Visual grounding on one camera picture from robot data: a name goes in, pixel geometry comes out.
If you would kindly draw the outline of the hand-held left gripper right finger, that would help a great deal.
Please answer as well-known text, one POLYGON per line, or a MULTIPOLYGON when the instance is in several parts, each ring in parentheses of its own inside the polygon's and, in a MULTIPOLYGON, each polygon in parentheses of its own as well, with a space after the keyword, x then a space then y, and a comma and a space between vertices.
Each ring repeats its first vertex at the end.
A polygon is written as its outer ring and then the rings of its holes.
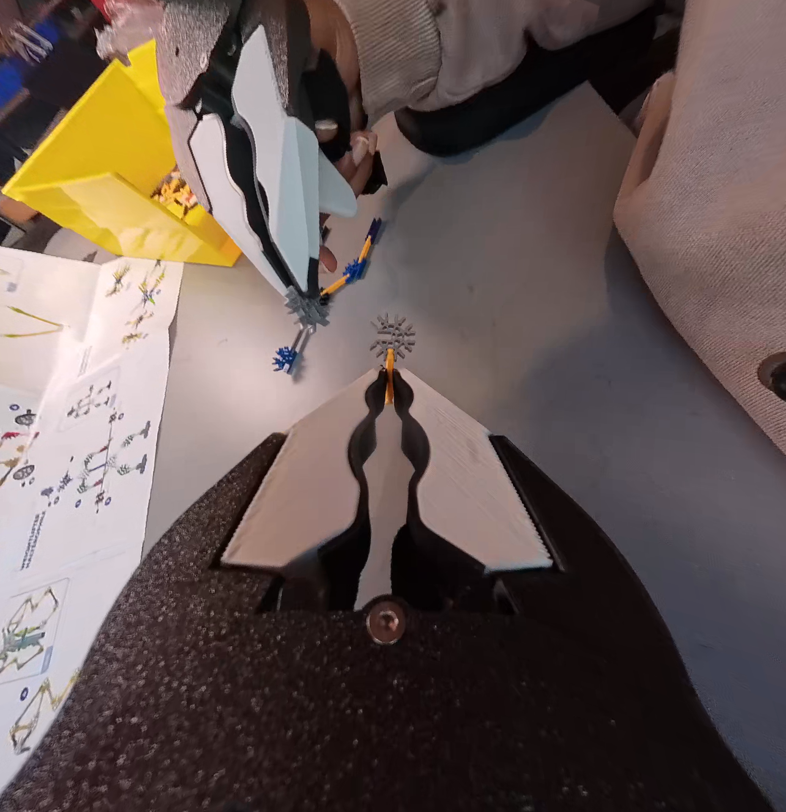
POLYGON ((414 373, 391 377, 412 467, 392 591, 419 611, 497 611, 502 578, 549 571, 552 553, 491 432, 414 373))

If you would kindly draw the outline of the person's right forearm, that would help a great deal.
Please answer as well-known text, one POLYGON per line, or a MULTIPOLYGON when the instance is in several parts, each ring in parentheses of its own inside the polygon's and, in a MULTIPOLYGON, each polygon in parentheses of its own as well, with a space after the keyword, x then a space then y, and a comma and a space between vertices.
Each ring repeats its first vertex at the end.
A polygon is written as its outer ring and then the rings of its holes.
POLYGON ((372 123, 431 112, 508 77, 530 45, 556 51, 628 22, 645 1, 337 1, 372 123))

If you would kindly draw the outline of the clear plastic bag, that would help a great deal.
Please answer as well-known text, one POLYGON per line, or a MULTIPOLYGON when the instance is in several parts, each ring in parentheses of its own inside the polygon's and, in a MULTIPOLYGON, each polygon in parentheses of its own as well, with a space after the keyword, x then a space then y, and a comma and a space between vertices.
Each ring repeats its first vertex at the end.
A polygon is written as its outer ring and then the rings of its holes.
POLYGON ((96 53, 107 62, 119 61, 123 66, 130 66, 131 60, 128 56, 133 46, 130 45, 130 37, 127 35, 126 27, 123 25, 105 25, 96 31, 96 53))

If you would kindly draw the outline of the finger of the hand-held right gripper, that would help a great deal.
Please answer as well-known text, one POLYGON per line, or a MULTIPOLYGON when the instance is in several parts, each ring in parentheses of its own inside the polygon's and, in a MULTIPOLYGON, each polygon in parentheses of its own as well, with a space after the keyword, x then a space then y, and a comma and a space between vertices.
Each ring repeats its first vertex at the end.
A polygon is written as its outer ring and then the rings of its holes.
POLYGON ((212 217, 246 259, 284 298, 289 285, 266 257, 261 239, 249 219, 245 182, 237 180, 232 174, 225 123, 217 115, 203 116, 189 140, 189 146, 212 217))
POLYGON ((257 25, 244 37, 231 90, 252 148, 265 254, 302 296, 317 299, 320 216, 350 218, 357 196, 317 140, 303 74, 307 32, 257 25))

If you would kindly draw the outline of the pile of toy pieces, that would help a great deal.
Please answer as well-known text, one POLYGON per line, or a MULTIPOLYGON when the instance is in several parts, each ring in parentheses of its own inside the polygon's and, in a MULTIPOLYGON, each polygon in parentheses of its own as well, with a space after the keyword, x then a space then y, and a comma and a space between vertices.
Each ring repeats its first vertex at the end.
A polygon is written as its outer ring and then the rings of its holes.
POLYGON ((150 199, 182 220, 186 219, 187 215, 200 205, 199 199, 177 165, 159 181, 152 190, 150 199))

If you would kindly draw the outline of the person's right hand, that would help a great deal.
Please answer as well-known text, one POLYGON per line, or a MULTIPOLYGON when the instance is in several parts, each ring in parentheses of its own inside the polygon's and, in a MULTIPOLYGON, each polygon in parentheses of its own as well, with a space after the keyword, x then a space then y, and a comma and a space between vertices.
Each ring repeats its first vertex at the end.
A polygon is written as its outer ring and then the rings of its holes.
POLYGON ((335 166, 359 197, 364 194, 373 172, 377 137, 367 129, 368 119, 361 100, 356 42, 351 26, 337 2, 306 1, 305 5, 310 20, 314 54, 324 51, 332 58, 347 89, 351 116, 350 147, 335 166))

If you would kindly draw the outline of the grey connector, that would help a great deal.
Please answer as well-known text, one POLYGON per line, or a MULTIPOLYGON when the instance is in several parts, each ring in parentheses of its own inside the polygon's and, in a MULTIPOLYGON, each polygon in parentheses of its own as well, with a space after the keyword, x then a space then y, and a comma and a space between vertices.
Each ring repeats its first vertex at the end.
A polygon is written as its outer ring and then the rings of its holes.
POLYGON ((375 338, 369 351, 385 374, 385 406, 394 403, 394 371, 398 362, 408 360, 416 345, 416 331, 407 318, 395 314, 377 316, 372 327, 375 338))

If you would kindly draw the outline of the white toy instruction sheet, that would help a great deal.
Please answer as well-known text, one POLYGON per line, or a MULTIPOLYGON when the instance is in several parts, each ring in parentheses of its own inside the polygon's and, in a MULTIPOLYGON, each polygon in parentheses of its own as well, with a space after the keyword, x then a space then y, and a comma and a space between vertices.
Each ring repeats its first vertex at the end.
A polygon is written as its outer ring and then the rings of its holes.
POLYGON ((0 792, 140 562, 183 270, 0 247, 0 792))

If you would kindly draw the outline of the person's torso in beige sweater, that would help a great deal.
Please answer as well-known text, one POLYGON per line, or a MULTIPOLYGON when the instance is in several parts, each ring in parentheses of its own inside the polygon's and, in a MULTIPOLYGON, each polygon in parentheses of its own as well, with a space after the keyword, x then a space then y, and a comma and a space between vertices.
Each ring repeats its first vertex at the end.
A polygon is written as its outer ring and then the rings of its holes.
POLYGON ((786 456, 786 1, 687 2, 613 220, 662 312, 786 456))

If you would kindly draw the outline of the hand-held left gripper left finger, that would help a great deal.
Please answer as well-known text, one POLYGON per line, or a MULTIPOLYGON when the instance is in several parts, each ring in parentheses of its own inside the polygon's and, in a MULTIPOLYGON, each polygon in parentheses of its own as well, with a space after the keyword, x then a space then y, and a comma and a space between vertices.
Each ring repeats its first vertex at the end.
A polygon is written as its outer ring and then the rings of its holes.
POLYGON ((387 374, 372 369, 288 430, 220 564, 269 574, 278 610, 352 611, 370 550, 364 466, 387 374))

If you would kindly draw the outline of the black drawstring with toggle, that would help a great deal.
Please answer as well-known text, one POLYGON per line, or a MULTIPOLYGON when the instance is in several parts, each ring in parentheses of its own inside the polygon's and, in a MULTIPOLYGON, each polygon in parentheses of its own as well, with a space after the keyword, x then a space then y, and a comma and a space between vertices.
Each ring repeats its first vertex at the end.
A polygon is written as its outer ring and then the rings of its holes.
POLYGON ((757 368, 760 383, 786 403, 786 351, 766 357, 757 368))

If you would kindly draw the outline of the yellow plastic bin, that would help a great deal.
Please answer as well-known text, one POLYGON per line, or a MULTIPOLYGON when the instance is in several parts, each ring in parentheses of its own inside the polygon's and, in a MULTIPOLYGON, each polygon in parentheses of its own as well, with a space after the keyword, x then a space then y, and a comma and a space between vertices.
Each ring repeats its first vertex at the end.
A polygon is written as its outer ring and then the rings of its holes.
POLYGON ((176 167, 156 43, 114 60, 2 188, 4 196, 127 258, 231 267, 240 249, 201 207, 153 196, 176 167))

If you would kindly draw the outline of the multicolour rod and connector assembly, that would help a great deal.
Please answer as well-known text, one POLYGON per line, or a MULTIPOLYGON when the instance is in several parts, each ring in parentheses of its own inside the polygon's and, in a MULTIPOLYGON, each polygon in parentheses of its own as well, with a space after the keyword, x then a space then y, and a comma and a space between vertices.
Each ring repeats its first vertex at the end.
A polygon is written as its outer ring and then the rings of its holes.
POLYGON ((278 348, 274 353, 273 371, 288 375, 295 372, 298 359, 307 342, 318 327, 329 324, 329 308, 335 295, 364 278, 371 252, 383 228, 383 219, 374 218, 358 257, 346 265, 341 276, 328 286, 320 288, 314 297, 303 296, 293 288, 288 289, 285 300, 286 311, 296 319, 297 332, 291 344, 278 348))

